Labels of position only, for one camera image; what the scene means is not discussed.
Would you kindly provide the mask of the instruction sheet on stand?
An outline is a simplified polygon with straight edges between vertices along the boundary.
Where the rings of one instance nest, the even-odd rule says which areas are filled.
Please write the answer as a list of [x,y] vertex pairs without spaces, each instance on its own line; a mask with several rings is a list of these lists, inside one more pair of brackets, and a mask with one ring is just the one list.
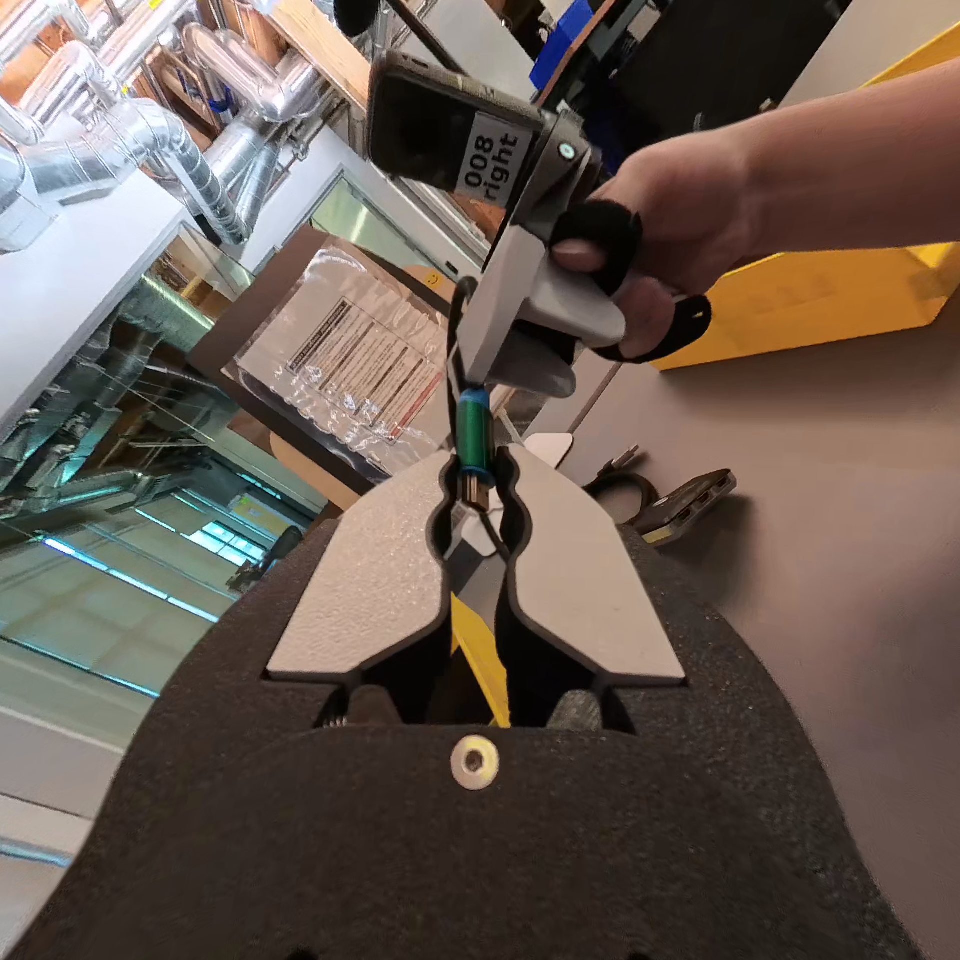
[[234,370],[234,358],[258,330],[285,306],[298,289],[302,276],[322,250],[345,250],[370,261],[392,278],[393,284],[411,292],[444,325],[450,315],[450,297],[439,285],[428,285],[431,270],[410,273],[361,247],[306,224],[277,253],[245,293],[228,307],[222,318],[189,353],[189,362],[270,432],[268,447],[316,491],[342,510],[373,487],[392,481],[361,454],[324,433],[293,407],[285,405],[258,381],[246,385]]

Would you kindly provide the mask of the grey HDMI switch box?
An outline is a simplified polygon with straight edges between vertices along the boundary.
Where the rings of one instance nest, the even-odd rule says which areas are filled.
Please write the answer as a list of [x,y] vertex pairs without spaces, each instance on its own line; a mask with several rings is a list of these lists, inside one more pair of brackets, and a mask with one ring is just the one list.
[[730,469],[702,474],[645,507],[631,525],[650,546],[674,544],[737,487],[738,478]]

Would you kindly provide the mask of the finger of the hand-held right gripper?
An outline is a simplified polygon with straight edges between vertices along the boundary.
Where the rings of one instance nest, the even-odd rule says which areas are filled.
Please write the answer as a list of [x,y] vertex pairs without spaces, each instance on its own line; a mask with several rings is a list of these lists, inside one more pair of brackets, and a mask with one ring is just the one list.
[[557,358],[518,320],[547,330],[549,290],[556,282],[546,244],[518,225],[508,226],[466,306],[455,335],[463,387],[555,387]]

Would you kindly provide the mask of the person's right hand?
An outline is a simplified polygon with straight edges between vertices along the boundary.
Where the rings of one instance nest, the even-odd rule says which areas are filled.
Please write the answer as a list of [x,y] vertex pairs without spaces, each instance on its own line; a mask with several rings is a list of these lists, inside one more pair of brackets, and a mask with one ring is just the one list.
[[611,294],[626,322],[615,359],[653,354],[673,326],[675,298],[705,294],[750,254],[757,217],[744,133],[725,126],[636,152],[570,210],[576,229],[551,242],[554,262],[572,273],[627,263]]

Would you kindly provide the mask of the clear sleeved instruction sheet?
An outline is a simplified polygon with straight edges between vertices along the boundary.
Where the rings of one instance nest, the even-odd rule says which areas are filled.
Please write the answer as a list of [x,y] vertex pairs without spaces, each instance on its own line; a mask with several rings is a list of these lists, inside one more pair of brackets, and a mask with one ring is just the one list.
[[449,446],[448,321],[404,271],[320,237],[233,363],[287,421],[379,482]]

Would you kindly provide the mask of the yellow plastic object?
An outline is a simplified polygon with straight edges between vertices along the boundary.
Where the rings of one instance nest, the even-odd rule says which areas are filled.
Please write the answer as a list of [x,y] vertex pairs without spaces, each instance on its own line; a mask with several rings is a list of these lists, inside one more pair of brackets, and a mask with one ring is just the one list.
[[491,726],[511,726],[507,671],[495,635],[486,621],[454,593],[451,604],[451,653],[462,654],[491,713]]

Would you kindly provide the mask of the blue storage bin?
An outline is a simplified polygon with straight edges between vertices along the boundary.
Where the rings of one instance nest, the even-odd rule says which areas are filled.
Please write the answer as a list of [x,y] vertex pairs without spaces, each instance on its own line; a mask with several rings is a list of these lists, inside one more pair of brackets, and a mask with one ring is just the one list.
[[565,2],[565,7],[549,32],[530,73],[530,81],[536,91],[546,90],[564,56],[570,52],[573,42],[587,28],[593,16],[591,2]]

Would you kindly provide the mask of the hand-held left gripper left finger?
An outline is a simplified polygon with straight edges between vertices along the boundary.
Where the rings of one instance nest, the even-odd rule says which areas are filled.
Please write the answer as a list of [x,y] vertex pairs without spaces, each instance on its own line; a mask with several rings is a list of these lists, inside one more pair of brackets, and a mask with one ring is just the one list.
[[347,509],[267,663],[277,680],[355,682],[406,654],[452,652],[445,564],[458,461],[439,450]]

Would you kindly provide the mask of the bent silver duct pipes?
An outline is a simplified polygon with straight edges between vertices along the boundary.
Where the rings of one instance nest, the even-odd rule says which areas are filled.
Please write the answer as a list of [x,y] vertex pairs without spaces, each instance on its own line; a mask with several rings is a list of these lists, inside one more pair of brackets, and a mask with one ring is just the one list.
[[136,171],[172,188],[215,242],[251,238],[286,146],[301,157],[339,89],[291,40],[270,64],[220,2],[2,2],[2,73],[55,27],[19,100],[2,96],[2,255],[61,209]]

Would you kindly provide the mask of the braided HDMI cable green plugs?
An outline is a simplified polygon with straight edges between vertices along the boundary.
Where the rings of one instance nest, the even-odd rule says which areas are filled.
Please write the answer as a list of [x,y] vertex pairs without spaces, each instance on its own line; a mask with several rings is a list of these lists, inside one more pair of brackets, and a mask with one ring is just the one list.
[[473,276],[455,285],[446,332],[446,391],[450,436],[458,461],[459,503],[484,530],[489,545],[504,562],[510,553],[491,518],[490,494],[497,486],[494,416],[490,393],[469,381],[459,345],[459,328],[479,286]]

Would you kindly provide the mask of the yellow plastic bin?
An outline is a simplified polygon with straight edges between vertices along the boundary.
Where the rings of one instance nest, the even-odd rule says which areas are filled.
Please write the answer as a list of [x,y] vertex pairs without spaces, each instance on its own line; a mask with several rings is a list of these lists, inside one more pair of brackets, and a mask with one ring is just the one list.
[[958,289],[958,243],[783,253],[724,275],[709,330],[662,372],[930,326]]

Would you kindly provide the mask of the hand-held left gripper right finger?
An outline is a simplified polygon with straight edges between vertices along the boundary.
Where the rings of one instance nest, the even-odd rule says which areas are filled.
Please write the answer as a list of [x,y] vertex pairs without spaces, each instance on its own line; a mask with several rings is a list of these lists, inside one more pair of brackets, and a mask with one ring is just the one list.
[[497,451],[509,552],[495,617],[515,689],[677,687],[686,673],[618,527],[523,446]]

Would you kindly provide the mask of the person's right forearm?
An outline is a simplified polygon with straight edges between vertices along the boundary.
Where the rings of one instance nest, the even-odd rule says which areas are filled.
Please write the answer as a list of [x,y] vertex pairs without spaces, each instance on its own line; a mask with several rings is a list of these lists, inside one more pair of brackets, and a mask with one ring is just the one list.
[[754,254],[958,241],[957,58],[777,110],[741,136]]

